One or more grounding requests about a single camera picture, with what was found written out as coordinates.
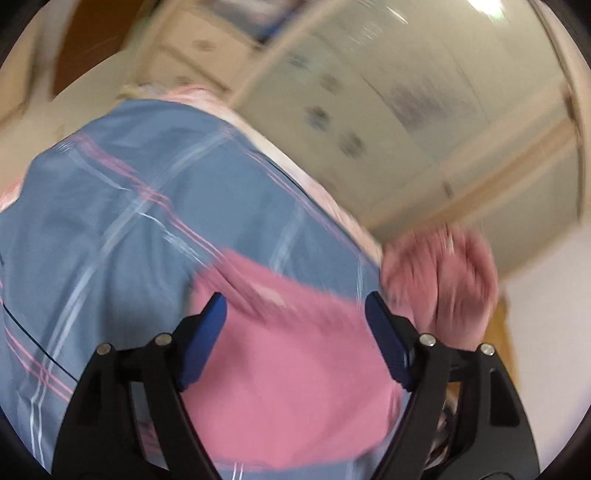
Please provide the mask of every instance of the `cabinet handle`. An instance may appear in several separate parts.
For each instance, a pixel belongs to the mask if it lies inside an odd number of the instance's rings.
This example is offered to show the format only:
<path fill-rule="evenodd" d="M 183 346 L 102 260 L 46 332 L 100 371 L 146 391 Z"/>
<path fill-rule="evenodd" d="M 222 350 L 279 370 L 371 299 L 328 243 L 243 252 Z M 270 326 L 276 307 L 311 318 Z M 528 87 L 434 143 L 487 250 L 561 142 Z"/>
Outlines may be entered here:
<path fill-rule="evenodd" d="M 445 194 L 447 195 L 448 199 L 452 199 L 453 198 L 453 188 L 452 188 L 452 184 L 450 184 L 448 181 L 444 181 L 443 182 L 443 191 L 445 192 Z"/>
<path fill-rule="evenodd" d="M 186 86 L 191 83 L 191 79 L 189 77 L 187 77 L 186 75 L 179 75 L 178 77 L 175 77 L 174 80 L 180 86 Z"/>
<path fill-rule="evenodd" d="M 193 47 L 199 51 L 210 52 L 216 49 L 215 43 L 209 40 L 194 40 Z"/>

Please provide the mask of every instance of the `wooden door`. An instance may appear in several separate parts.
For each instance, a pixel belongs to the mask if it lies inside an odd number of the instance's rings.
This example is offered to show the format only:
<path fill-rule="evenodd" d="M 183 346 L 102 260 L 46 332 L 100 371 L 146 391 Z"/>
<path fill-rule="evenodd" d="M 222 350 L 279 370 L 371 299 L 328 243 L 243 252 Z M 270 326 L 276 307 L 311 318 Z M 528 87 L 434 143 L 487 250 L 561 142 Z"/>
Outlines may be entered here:
<path fill-rule="evenodd" d="M 117 53 L 145 0 L 80 0 L 56 62 L 53 93 Z"/>

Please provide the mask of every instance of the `black mount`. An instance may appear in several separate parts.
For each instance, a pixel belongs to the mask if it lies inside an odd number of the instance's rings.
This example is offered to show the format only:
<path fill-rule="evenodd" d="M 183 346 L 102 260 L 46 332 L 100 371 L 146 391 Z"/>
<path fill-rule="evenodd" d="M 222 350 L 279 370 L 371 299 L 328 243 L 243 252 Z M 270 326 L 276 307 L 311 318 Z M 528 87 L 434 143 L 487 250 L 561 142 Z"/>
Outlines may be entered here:
<path fill-rule="evenodd" d="M 225 313 L 223 297 L 216 294 L 201 314 L 183 319 L 172 335 L 160 334 L 143 348 L 97 348 L 61 425 L 55 478 L 220 480 L 178 394 L 186 386 L 188 361 L 194 362 L 192 338 L 203 334 L 221 302 Z M 406 318 L 390 313 L 378 293 L 368 296 L 366 315 L 393 379 L 413 392 L 372 480 L 537 478 L 538 457 L 525 411 L 492 346 L 458 351 L 430 335 L 419 336 Z M 199 373 L 189 377 L 198 379 Z M 144 459 L 130 382 L 144 385 L 169 470 Z M 425 470 L 448 382 L 462 383 L 449 454 Z"/>

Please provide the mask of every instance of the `cabinet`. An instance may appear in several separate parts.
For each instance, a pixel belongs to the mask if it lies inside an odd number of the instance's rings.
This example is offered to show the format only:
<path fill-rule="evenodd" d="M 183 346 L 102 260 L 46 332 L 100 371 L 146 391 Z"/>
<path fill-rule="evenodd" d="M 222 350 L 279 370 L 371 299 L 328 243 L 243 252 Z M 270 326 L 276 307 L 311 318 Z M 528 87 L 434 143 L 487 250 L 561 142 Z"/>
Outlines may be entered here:
<path fill-rule="evenodd" d="M 506 276 L 577 222 L 585 168 L 547 32 L 527 2 L 504 15 L 322 0 L 261 46 L 168 0 L 128 81 L 209 85 L 377 240 L 463 222 Z"/>

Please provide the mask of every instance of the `silver bolt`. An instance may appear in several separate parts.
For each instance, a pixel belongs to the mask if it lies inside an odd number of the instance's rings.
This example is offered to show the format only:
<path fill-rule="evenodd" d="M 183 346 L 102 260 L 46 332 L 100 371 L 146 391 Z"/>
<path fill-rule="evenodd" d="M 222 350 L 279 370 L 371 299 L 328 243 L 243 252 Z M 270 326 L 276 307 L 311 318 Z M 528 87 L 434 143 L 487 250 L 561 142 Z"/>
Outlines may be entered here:
<path fill-rule="evenodd" d="M 111 351 L 111 346 L 108 343 L 101 343 L 98 347 L 96 347 L 96 353 L 99 355 L 106 355 Z"/>
<path fill-rule="evenodd" d="M 483 343 L 480 346 L 480 351 L 488 356 L 493 356 L 495 354 L 495 347 L 492 346 L 490 343 Z"/>
<path fill-rule="evenodd" d="M 170 335 L 169 333 L 161 333 L 160 335 L 158 335 L 155 339 L 154 342 L 156 343 L 156 345 L 158 346 L 164 346 L 164 345 L 168 345 L 170 342 L 173 341 L 173 337 L 172 335 Z"/>
<path fill-rule="evenodd" d="M 418 341 L 421 342 L 424 346 L 433 346 L 437 343 L 437 339 L 430 333 L 423 333 L 418 338 Z"/>

